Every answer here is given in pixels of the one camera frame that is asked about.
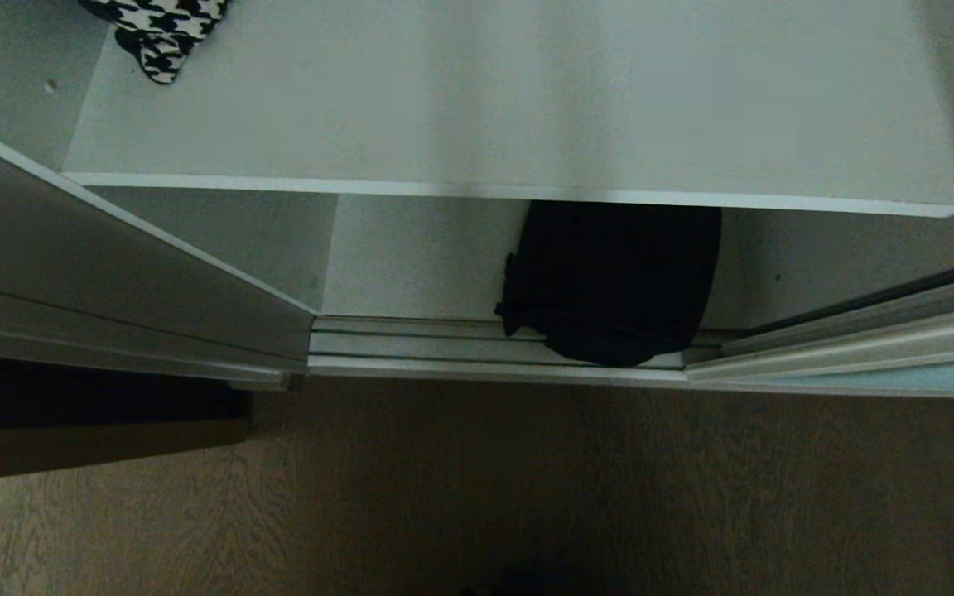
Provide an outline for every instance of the door frame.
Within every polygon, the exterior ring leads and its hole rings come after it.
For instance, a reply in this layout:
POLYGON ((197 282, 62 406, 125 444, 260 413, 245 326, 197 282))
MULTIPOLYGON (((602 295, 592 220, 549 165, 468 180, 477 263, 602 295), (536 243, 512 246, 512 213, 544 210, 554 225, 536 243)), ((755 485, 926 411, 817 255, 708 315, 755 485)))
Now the door frame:
POLYGON ((724 344, 690 381, 737 382, 954 362, 954 283, 724 344))
POLYGON ((0 294, 0 358, 218 378, 261 386, 303 374, 306 362, 107 320, 0 294))

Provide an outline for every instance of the black fabric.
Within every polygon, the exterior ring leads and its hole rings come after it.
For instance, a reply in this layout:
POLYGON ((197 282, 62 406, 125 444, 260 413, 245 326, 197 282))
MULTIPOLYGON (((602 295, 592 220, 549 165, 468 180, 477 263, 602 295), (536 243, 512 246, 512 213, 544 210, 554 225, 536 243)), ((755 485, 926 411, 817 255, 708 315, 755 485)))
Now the black fabric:
POLYGON ((637 366, 689 347, 720 251, 717 208, 533 201, 495 312, 565 358, 637 366))

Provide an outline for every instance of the laminate flooring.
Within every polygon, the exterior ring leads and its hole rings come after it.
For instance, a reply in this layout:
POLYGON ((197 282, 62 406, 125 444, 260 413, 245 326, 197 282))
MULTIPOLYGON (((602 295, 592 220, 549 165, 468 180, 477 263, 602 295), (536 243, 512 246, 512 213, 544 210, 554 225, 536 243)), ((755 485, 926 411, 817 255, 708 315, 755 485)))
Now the laminate flooring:
POLYGON ((954 593, 954 400, 314 378, 0 478, 0 594, 954 593))

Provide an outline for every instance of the houndstooth fabric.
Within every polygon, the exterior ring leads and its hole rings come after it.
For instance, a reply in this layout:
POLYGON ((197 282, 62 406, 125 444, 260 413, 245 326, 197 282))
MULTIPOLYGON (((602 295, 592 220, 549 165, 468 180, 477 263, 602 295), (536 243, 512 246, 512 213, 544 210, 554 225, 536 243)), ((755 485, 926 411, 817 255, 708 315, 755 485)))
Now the houndstooth fabric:
POLYGON ((117 44, 154 83, 175 80, 190 50, 223 19, 230 0, 79 0, 117 26, 117 44))

